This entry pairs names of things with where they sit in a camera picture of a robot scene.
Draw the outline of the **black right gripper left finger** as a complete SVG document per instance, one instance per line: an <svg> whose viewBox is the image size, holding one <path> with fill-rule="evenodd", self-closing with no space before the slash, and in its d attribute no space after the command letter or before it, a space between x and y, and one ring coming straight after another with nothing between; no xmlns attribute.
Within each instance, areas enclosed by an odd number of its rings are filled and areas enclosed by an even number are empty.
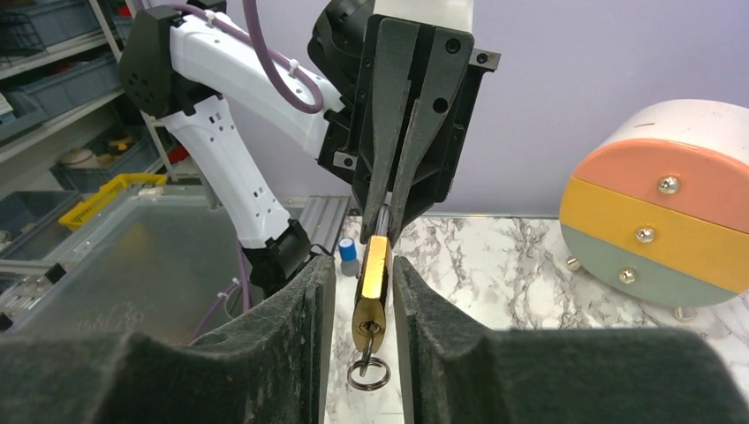
<svg viewBox="0 0 749 424"><path fill-rule="evenodd" d="M321 423L336 271L319 256L233 321L175 346L141 333L4 337L4 423Z"/></svg>

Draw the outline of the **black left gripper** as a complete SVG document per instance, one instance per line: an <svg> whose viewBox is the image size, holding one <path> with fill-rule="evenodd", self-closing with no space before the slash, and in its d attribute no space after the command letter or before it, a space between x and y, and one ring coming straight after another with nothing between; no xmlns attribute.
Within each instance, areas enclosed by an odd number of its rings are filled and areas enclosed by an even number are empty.
<svg viewBox="0 0 749 424"><path fill-rule="evenodd" d="M381 14L319 17L318 67L344 107L324 115L318 163L352 187L363 241L394 245L446 199L481 80L499 59L465 30Z"/></svg>

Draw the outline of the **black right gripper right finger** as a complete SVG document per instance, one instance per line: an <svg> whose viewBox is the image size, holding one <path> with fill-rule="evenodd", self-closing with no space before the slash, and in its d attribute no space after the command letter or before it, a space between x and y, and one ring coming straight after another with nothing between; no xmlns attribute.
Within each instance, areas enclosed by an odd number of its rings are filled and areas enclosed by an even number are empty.
<svg viewBox="0 0 749 424"><path fill-rule="evenodd" d="M695 333L497 331L392 266L408 423L745 423L747 404Z"/></svg>

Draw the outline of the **brass padlock with key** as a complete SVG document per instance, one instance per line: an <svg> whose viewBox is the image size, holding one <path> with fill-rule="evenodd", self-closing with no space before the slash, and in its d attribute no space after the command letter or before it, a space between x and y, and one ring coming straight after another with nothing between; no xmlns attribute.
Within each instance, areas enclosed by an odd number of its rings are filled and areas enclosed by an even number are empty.
<svg viewBox="0 0 749 424"><path fill-rule="evenodd" d="M356 390L375 391L390 381L390 367L375 356L387 330L386 309L390 292L392 246L389 239L390 208L382 205L369 237L360 268L352 313L352 338L360 358L347 370L347 381ZM384 370L376 382L360 382L368 369Z"/></svg>

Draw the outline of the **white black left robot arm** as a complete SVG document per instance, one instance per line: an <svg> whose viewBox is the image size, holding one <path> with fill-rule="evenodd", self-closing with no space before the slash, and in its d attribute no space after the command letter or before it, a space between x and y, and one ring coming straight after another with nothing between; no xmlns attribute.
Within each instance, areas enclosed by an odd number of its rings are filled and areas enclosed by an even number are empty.
<svg viewBox="0 0 749 424"><path fill-rule="evenodd" d="M223 204L250 269L272 295L312 244L269 189L231 115L235 100L350 185L360 238L396 243L443 202L485 74L500 54L478 49L469 1L332 1L314 23L315 71L272 50L257 4L246 26L224 1L139 11L119 59L128 98L186 149Z"/></svg>

